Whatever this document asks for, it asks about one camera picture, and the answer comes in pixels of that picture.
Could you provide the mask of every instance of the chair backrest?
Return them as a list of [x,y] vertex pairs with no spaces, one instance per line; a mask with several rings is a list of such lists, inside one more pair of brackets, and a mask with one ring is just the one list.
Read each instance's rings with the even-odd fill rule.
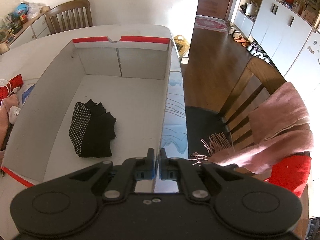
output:
[[92,26],[90,2],[88,0],[74,0],[60,4],[45,14],[45,20],[51,34],[90,27]]
[[[261,85],[244,101],[244,103],[234,112],[234,114],[227,119],[226,124],[232,122],[236,117],[238,117],[248,106],[253,102],[253,100],[259,95],[263,88],[266,88],[268,93],[273,94],[282,84],[286,82],[284,77],[269,63],[258,57],[252,57],[247,65],[245,66],[241,76],[239,77],[236,85],[232,89],[230,95],[225,101],[224,105],[219,111],[219,114],[223,117],[226,116],[227,112],[231,109],[235,101],[239,98],[241,93],[244,91],[249,80],[252,76],[256,76]],[[236,131],[244,127],[249,122],[249,117],[246,116],[242,121],[240,121],[230,132],[234,134]],[[251,129],[246,131],[238,139],[233,141],[233,145],[236,145],[252,135]]]

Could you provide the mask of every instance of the patterned rug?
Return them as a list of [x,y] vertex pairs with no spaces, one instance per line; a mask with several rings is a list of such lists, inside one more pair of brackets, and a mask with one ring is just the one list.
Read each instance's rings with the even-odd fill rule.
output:
[[202,17],[200,15],[196,16],[195,28],[212,30],[222,33],[229,32],[227,23],[225,21],[215,18]]

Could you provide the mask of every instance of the black handle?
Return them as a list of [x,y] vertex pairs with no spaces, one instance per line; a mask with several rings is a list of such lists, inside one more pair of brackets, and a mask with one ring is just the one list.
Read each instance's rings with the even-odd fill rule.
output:
[[289,24],[289,27],[291,27],[291,25],[292,25],[292,23],[293,23],[293,20],[294,20],[294,17],[292,16],[292,20],[291,20],[291,22],[290,22],[290,24]]
[[274,12],[274,15],[277,14],[278,8],[279,8],[279,6],[277,6],[277,8],[276,8],[276,10],[275,10],[275,12]]

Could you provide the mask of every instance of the screw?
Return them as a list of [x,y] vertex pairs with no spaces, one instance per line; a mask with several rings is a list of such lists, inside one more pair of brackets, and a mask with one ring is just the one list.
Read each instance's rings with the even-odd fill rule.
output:
[[117,198],[120,197],[120,192],[117,190],[108,190],[104,193],[106,198]]
[[155,198],[152,199],[152,202],[154,202],[154,203],[159,203],[159,202],[161,202],[161,199],[155,197]]
[[152,201],[149,200],[149,199],[145,199],[145,200],[143,201],[143,203],[146,204],[146,205],[150,205],[150,204],[152,204]]
[[209,194],[208,192],[206,192],[205,190],[202,190],[202,189],[198,189],[198,190],[195,190],[192,195],[196,198],[205,198],[207,197]]

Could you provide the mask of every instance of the black chair seat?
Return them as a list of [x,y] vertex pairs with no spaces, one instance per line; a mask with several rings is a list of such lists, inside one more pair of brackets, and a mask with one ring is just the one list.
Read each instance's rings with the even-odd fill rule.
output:
[[186,106],[186,122],[189,156],[194,152],[209,156],[201,139],[209,144],[209,137],[223,132],[231,144],[231,134],[225,120],[216,111],[205,108]]

